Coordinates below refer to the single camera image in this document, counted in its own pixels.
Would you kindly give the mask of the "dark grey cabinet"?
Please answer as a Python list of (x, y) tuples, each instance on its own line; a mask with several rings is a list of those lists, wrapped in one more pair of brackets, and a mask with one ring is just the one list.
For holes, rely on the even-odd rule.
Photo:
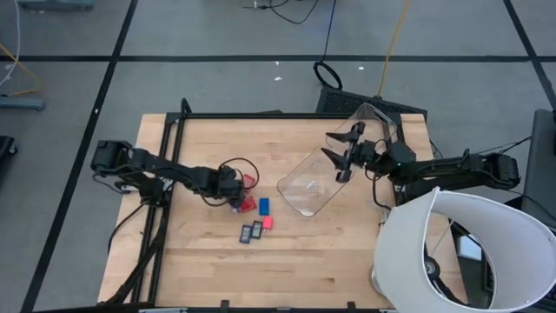
[(556, 228), (556, 112), (536, 110), (521, 209)]

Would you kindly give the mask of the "black mesh computer case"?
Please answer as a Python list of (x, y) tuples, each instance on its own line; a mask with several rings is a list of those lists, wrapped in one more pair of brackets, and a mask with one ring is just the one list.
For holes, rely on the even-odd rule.
[(316, 113), (355, 113), (364, 103), (373, 105), (383, 113), (421, 114), (427, 111), (405, 104), (389, 102), (378, 97), (366, 97), (343, 90), (323, 87), (316, 106)]

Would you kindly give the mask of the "clear plastic bin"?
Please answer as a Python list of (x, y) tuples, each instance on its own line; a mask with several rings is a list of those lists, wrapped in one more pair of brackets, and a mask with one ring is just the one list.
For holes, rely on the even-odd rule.
[(343, 170), (323, 151), (328, 147), (317, 145), (296, 165), (276, 188), (283, 200), (299, 215), (317, 218), (336, 211), (372, 208), (370, 183), (363, 176), (361, 167), (351, 165), (347, 181), (338, 182)]
[[(388, 150), (396, 140), (398, 125), (387, 114), (376, 109), (373, 105), (364, 103), (355, 113), (348, 117), (344, 122), (331, 132), (346, 133), (349, 132), (351, 126), (355, 123), (363, 122), (366, 124), (364, 134), (360, 137), (359, 142), (363, 140), (376, 142), (376, 156)], [(348, 143), (340, 143), (325, 135), (324, 148), (342, 155), (348, 148)]]

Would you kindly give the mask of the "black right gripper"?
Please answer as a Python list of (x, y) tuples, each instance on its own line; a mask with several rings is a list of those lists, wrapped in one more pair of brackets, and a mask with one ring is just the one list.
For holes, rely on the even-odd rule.
[(350, 180), (352, 175), (352, 165), (364, 168), (367, 163), (372, 163), (377, 158), (375, 150), (376, 142), (368, 140), (359, 142), (359, 138), (364, 134), (365, 128), (365, 123), (358, 122), (351, 126), (349, 132), (326, 133), (327, 137), (330, 137), (335, 141), (348, 143), (348, 148), (342, 155), (339, 155), (327, 148), (321, 148), (321, 151), (333, 163), (334, 168), (339, 170), (339, 173), (336, 175), (336, 181), (338, 183), (347, 183)]

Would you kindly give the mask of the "black table frame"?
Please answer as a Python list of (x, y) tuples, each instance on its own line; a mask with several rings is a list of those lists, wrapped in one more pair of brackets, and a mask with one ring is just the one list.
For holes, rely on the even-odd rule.
[(211, 208), (175, 188), (160, 267), (147, 268), (140, 298), (162, 307), (358, 309), (387, 306), (368, 280), (379, 214), (370, 192), (389, 203), (387, 180), (370, 183), (357, 173), (317, 215), (304, 217), (287, 204), (277, 182), (310, 153), (325, 134), (341, 127), (339, 117), (305, 114), (243, 114), (188, 117), (182, 127), (163, 114), (142, 118), (136, 145), (158, 153), (162, 142), (178, 150), (180, 163), (216, 167), (232, 159), (243, 171), (258, 170), (254, 189), (266, 197), (273, 228), (241, 243), (242, 227), (255, 212)]

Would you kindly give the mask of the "white lamp shade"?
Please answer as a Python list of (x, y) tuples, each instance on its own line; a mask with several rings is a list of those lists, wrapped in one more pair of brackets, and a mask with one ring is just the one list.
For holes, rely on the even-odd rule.
[[(494, 278), (488, 309), (442, 296), (424, 264), (429, 217), (442, 214), (481, 243)], [(482, 196), (435, 188), (393, 208), (374, 251), (374, 280), (398, 313), (513, 313), (537, 303), (556, 285), (556, 236), (539, 220)]]

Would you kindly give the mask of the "grey floor bar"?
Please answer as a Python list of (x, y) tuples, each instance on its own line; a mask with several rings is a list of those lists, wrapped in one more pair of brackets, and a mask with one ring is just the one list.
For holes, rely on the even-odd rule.
[(26, 10), (92, 10), (95, 0), (17, 0)]
[(27, 97), (0, 97), (0, 109), (43, 110), (45, 102), (42, 99)]

